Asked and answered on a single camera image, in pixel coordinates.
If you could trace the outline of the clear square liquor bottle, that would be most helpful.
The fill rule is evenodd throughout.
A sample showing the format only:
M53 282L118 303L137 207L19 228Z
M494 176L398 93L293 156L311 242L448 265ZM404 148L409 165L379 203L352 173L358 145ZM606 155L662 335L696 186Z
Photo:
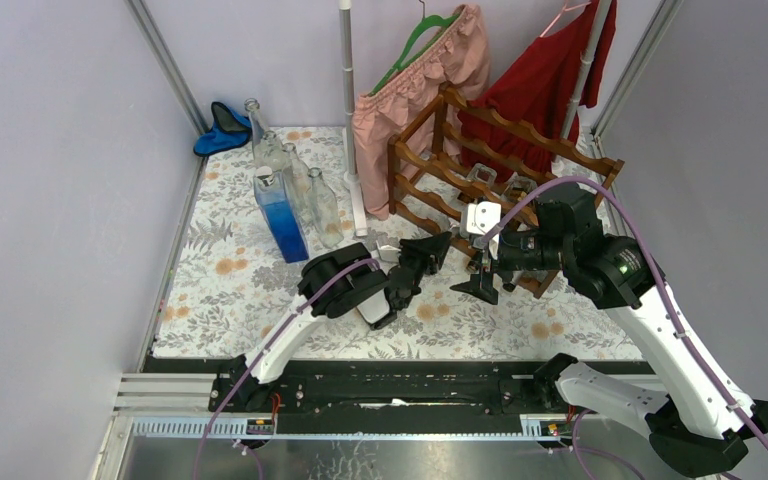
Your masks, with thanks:
M512 204L517 204L531 194L538 183L528 177L512 175L505 185L503 197Z

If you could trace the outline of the blue glass bottle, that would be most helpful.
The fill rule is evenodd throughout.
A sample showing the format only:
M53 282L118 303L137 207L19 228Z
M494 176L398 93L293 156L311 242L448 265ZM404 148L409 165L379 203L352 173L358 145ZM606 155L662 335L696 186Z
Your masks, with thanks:
M306 239L283 173L260 166L255 170L253 187L257 205L284 261L288 264L307 261Z

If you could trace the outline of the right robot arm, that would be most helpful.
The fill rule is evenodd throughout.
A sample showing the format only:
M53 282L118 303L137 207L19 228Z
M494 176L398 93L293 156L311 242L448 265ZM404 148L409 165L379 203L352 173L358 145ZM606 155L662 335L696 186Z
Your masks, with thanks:
M649 390L558 354L533 376L543 410L594 411L640 435L671 469L689 478L730 476L747 441L768 446L768 401L746 394L719 366L679 310L665 274L637 232L604 231L595 197L605 188L581 176L553 179L529 193L538 224L512 230L513 210L470 203L460 233L479 253L462 293L498 301L496 278L558 270L576 293L632 340L661 383Z

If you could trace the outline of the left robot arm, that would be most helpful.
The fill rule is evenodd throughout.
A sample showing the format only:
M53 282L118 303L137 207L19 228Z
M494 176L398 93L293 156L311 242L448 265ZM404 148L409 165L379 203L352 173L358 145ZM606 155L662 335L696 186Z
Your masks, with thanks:
M401 240L396 265L389 271L362 243L310 260L302 269L288 316L217 375L209 410L224 406L252 412L264 407L290 360L329 320L357 313L373 331L388 326L422 292L421 280L442 268L451 239L450 232L443 232Z

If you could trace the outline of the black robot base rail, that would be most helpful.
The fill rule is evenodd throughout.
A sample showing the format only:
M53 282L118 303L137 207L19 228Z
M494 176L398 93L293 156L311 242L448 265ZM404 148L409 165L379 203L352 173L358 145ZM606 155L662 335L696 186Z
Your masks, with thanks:
M563 424L580 412L536 377L538 362L292 360L266 384L233 360L215 377L210 412L258 413L279 434L515 434L522 415Z

